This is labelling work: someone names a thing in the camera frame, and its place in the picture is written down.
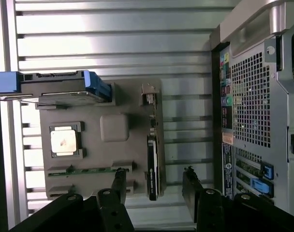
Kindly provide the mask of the green RAM stick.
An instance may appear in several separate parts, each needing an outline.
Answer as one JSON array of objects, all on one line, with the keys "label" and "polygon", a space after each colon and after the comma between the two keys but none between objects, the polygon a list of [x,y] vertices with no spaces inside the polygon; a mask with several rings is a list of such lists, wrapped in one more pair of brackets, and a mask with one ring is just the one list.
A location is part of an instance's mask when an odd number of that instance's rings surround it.
[{"label": "green RAM stick", "polygon": [[70,176],[70,175],[80,175],[80,174],[101,174],[101,173],[114,173],[116,170],[111,167],[93,167],[76,169],[73,166],[69,167],[54,167],[47,170],[48,176]]}]

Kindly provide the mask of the blue slot retention clip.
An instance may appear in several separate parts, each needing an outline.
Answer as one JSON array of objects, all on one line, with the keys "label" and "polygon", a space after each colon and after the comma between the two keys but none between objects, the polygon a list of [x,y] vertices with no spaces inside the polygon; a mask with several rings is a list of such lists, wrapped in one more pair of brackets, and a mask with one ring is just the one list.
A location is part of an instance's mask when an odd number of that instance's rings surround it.
[{"label": "blue slot retention clip", "polygon": [[262,177],[273,180],[274,179],[274,166],[266,162],[261,162],[260,165]]},{"label": "blue slot retention clip", "polygon": [[269,198],[274,197],[274,184],[265,179],[251,178],[250,186],[261,194],[265,194]]}]

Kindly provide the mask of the grey parts rack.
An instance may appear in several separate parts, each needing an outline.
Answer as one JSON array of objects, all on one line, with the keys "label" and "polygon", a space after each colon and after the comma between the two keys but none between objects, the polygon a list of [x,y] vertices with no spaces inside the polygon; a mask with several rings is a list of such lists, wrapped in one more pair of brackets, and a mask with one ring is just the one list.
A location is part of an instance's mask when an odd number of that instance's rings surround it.
[{"label": "grey parts rack", "polygon": [[[109,188],[114,173],[48,176],[54,167],[76,169],[111,167],[126,170],[128,194],[148,195],[147,135],[150,106],[142,106],[142,84],[151,84],[157,94],[157,133],[159,184],[158,198],[166,189],[162,83],[156,78],[119,79],[109,81],[113,90],[111,102],[93,102],[91,97],[52,96],[39,100],[45,191],[49,200],[65,193],[89,197],[93,192]],[[76,131],[77,151],[70,156],[57,156],[51,150],[50,132],[54,127],[71,126]]]}]

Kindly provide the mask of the silver CPU chip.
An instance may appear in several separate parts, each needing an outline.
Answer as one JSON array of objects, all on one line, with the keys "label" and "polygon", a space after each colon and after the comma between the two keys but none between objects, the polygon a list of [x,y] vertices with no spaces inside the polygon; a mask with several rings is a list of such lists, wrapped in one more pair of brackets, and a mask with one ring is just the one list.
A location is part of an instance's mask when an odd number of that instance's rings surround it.
[{"label": "silver CPU chip", "polygon": [[71,126],[54,127],[50,140],[51,150],[57,156],[70,156],[77,151],[76,131]]}]

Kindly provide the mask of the open grey PC case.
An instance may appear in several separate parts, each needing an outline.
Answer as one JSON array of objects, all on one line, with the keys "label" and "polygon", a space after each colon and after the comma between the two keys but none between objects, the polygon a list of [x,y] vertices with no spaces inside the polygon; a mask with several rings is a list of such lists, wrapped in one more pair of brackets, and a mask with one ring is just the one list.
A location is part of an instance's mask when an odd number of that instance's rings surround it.
[{"label": "open grey PC case", "polygon": [[[210,43],[215,187],[294,215],[294,0],[241,0]],[[273,180],[261,162],[274,166]],[[274,197],[251,178],[273,183]]]}]

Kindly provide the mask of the hard disk in blue caddy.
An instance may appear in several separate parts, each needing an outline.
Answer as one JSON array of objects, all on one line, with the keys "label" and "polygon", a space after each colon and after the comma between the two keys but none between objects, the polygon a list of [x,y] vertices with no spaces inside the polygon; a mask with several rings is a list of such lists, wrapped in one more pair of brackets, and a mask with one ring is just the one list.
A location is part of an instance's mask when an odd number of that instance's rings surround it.
[{"label": "hard disk in blue caddy", "polygon": [[111,102],[113,90],[96,72],[82,70],[59,73],[0,72],[0,100],[52,96],[91,97],[93,102]]}]

